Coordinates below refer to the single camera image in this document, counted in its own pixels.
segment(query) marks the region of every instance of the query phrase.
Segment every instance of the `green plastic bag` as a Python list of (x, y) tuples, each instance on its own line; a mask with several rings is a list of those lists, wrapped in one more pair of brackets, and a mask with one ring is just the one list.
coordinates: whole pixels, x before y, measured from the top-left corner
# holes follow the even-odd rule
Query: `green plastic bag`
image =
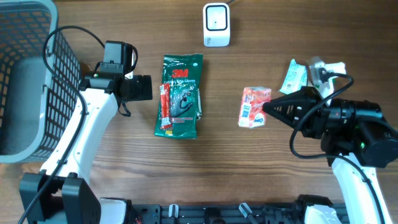
[(164, 55), (162, 83), (170, 84), (171, 129), (160, 129), (161, 104), (155, 135), (175, 139), (195, 139), (196, 123), (201, 117), (199, 84), (203, 54)]

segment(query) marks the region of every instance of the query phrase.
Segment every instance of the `wood grain surface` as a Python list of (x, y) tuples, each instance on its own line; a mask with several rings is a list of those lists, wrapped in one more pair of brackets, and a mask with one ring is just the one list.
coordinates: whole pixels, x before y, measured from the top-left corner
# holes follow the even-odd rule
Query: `wood grain surface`
[[(116, 115), (98, 149), (90, 185), (98, 197), (133, 203), (292, 202), (315, 194), (342, 202), (324, 159), (303, 161), (289, 151), (290, 128), (268, 117), (265, 127), (239, 128), (245, 86), (271, 88), (277, 98), (290, 61), (319, 55), (344, 62), (355, 84), (342, 98), (381, 105), (398, 128), (398, 2), (372, 0), (236, 0), (231, 5), (231, 43), (203, 45), (202, 9), (209, 1), (59, 1), (59, 25), (77, 25), (101, 40), (137, 47), (135, 74), (152, 75), (154, 99), (128, 103), (130, 118)], [(82, 63), (93, 68), (103, 49), (78, 30), (64, 32)], [(202, 120), (198, 139), (154, 136), (164, 54), (204, 54)], [(344, 80), (337, 80), (341, 86)], [(320, 142), (296, 140), (302, 154)], [(23, 212), (19, 180), (41, 164), (0, 165), (0, 223)], [(398, 162), (378, 169), (391, 216), (398, 221)]]

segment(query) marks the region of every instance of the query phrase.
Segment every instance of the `small snack packet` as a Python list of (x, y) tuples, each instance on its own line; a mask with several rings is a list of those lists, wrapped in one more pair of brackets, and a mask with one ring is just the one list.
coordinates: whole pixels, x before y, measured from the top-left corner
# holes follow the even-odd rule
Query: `small snack packet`
[(162, 113), (162, 123), (160, 129), (166, 130), (172, 127), (170, 122), (170, 84), (160, 85), (160, 103), (161, 103), (161, 113)]
[(264, 103), (271, 101), (271, 89), (264, 87), (246, 87), (243, 90), (241, 111), (239, 113), (239, 127), (255, 128), (266, 124), (266, 113), (263, 112)]

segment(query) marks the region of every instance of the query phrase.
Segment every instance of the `gray plastic basket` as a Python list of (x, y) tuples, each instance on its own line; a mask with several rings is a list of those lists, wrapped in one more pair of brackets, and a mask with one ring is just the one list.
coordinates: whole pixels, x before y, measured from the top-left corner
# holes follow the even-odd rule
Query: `gray plastic basket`
[[(76, 94), (42, 61), (44, 40), (57, 24), (52, 1), (0, 2), (0, 163), (46, 160), (72, 116)], [(80, 64), (61, 32), (50, 39), (47, 55), (76, 88)]]

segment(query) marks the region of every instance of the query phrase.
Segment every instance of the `3m logo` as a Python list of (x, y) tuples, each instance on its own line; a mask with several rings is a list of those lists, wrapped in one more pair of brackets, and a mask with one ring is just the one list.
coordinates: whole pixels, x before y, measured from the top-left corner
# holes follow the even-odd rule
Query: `3m logo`
[(175, 69), (173, 70), (172, 78), (187, 78), (188, 77), (188, 69)]

